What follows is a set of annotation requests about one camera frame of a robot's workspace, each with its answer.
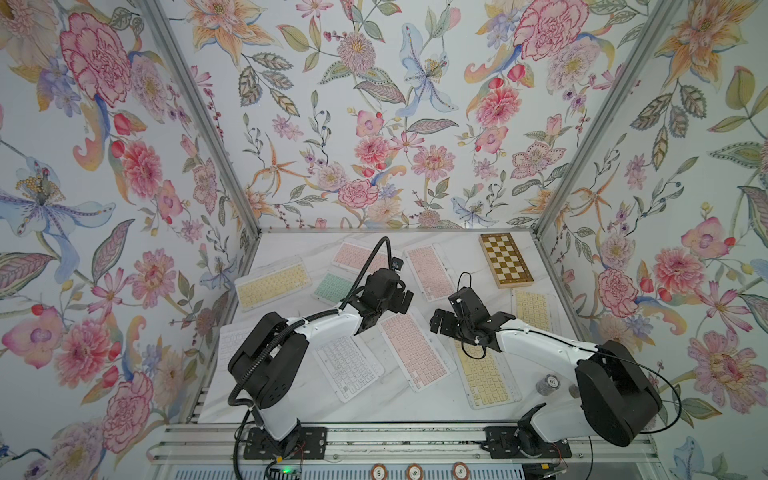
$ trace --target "red berry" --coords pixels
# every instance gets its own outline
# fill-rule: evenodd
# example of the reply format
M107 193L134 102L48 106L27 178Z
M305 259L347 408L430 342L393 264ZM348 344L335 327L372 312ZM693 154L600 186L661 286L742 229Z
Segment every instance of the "red berry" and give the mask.
M125 144L119 140L112 142L112 145L110 146L110 149L112 151L112 156L115 158L120 158L123 156L123 153L125 153Z

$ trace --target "mounting plate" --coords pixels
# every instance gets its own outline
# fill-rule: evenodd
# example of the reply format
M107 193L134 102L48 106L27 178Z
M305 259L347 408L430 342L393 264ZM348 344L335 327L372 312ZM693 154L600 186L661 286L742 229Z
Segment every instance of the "mounting plate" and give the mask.
M274 460L279 452L267 438L262 429L251 429L243 451L246 460ZM299 432L297 445L304 444L305 460L323 460L326 456L326 440L328 429L325 427L302 427Z
M485 444L491 458L531 458L520 452L515 442L514 434L517 427L485 427ZM541 458L571 457L571 447L564 440L556 443L544 444Z

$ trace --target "white keyboard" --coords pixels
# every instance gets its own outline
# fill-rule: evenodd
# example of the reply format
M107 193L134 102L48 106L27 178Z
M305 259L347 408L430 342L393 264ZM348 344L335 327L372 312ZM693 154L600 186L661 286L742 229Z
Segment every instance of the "white keyboard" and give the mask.
M336 396L344 403L384 373L384 367L368 347L362 341L356 342L349 336L326 343L315 349L313 355Z

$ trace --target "black cable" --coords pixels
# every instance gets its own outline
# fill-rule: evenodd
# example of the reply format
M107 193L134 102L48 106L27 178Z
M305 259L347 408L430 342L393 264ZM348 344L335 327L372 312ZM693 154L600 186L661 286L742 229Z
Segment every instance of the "black cable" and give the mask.
M360 273L357 274L355 283L352 285L352 288L349 289L349 293L346 294L344 301L341 302L341 306L339 307L339 310L344 310L344 307L352 299L353 295L355 294L355 290L357 290L357 286L360 284L360 280L362 280L362 278L366 275L366 272L368 271L368 267L371 266L371 263L373 263L373 259L376 258L376 254L379 252L379 248L381 248L381 246L384 243L386 243L387 266L389 266L389 269L392 269L392 245L389 243L389 237L382 237L381 240L379 240L379 242L376 244L376 246L373 247L371 254L368 255L368 260L366 260L366 264L362 266Z

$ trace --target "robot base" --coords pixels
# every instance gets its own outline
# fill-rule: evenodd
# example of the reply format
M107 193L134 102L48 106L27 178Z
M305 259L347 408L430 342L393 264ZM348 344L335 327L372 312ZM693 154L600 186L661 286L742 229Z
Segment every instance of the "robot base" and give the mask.
M263 429L251 429L248 433L248 440L243 451L243 458L246 460L274 460L282 456L282 446L275 446L274 441L269 437L269 433ZM301 427L299 438L296 445L303 444L305 460L323 460L326 455L326 439L328 429L324 427ZM296 452L294 457L301 456Z

